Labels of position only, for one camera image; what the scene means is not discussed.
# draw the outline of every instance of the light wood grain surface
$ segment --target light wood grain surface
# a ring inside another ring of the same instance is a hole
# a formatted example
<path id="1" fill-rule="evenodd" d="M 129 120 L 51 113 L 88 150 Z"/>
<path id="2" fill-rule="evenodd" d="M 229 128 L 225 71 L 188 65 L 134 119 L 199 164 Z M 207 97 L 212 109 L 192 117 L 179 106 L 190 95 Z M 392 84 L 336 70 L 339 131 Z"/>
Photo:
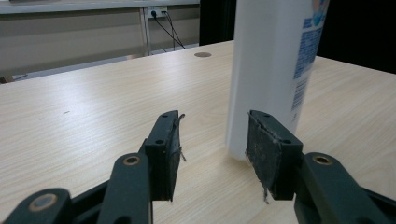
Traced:
<path id="1" fill-rule="evenodd" d="M 154 202 L 156 223 L 296 223 L 293 202 L 265 204 L 253 169 L 227 155 L 232 57 L 226 42 L 1 85 L 0 220 L 38 190 L 74 197 L 106 181 L 116 158 L 178 109 L 188 161 L 174 201 Z M 395 95 L 394 75 L 317 58 L 296 134 L 304 152 L 334 156 L 396 199 Z"/>

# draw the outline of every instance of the bottle label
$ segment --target bottle label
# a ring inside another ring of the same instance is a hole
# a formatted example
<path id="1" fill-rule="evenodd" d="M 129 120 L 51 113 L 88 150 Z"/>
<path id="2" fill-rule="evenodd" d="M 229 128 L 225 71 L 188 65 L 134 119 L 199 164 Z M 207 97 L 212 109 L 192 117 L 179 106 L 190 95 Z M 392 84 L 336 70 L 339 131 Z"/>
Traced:
<path id="1" fill-rule="evenodd" d="M 300 41 L 297 64 L 294 72 L 295 93 L 291 111 L 293 111 L 293 120 L 298 118 L 301 110 L 301 104 L 304 101 L 305 89 L 310 76 L 312 64 L 318 51 L 320 36 L 322 33 L 323 23 L 326 17 L 329 0 L 313 0 L 312 17 L 305 18 L 303 22 L 303 33 Z"/>

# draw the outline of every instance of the black cable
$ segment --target black cable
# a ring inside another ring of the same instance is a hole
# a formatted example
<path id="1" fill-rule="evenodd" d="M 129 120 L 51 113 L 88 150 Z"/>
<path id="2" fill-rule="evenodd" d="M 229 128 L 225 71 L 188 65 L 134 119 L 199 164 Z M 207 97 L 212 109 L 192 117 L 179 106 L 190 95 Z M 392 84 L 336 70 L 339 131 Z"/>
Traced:
<path id="1" fill-rule="evenodd" d="M 169 34 L 169 32 L 158 22 L 158 20 L 157 20 L 157 16 L 155 15 L 153 15 L 153 17 L 154 17 L 154 20 L 161 26 L 161 28 L 163 28 L 164 30 L 165 30 L 165 32 L 170 36 L 170 37 L 172 37 L 171 36 L 171 34 Z M 178 42 L 176 39 L 174 39 L 181 47 L 183 47 L 183 49 L 185 49 L 184 48 L 184 46 L 180 43 L 180 42 Z"/>
<path id="2" fill-rule="evenodd" d="M 177 35 L 177 33 L 176 33 L 176 30 L 175 30 L 174 26 L 173 26 L 171 15 L 169 15 L 169 13 L 168 13 L 167 11 L 165 11 L 164 13 L 165 13 L 166 18 L 168 19 L 169 23 L 171 24 L 172 31 L 175 32 L 175 35 L 176 35 L 176 37 L 177 37 L 177 39 L 178 39 L 178 42 L 180 42 L 180 46 L 183 47 L 183 49 L 185 49 L 184 46 L 183 46 L 183 44 L 181 43 L 180 38 L 178 37 L 178 35 Z"/>
<path id="3" fill-rule="evenodd" d="M 169 18 L 168 18 L 168 12 L 167 11 L 165 11 L 165 12 L 163 12 L 163 14 L 165 14 L 165 16 L 166 16 L 166 19 L 168 19 L 168 21 L 169 21 L 169 24 L 171 24 L 171 27 L 172 27 L 172 38 L 173 38 L 173 45 L 174 45 L 174 51 L 175 51 L 175 29 L 173 28 L 173 24 L 172 24 L 172 20 L 169 20 Z"/>

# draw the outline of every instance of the dark background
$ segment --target dark background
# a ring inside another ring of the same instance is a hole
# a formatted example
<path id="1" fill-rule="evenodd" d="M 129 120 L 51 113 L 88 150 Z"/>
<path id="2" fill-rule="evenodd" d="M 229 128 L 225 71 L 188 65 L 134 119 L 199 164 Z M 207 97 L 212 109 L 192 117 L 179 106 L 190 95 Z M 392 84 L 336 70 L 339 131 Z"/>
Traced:
<path id="1" fill-rule="evenodd" d="M 331 0 L 318 56 L 396 74 L 395 2 Z M 200 45 L 233 40 L 235 6 L 201 0 Z"/>

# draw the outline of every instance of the electrical outlet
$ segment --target electrical outlet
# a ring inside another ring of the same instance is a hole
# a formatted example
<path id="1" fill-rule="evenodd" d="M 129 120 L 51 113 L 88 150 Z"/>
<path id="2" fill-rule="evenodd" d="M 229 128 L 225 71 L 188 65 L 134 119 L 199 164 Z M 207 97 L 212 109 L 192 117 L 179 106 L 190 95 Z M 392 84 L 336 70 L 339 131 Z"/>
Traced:
<path id="1" fill-rule="evenodd" d="M 165 13 L 168 11 L 168 7 L 148 7 L 148 18 L 154 18 L 151 12 L 155 11 L 157 13 L 157 18 L 165 17 Z"/>

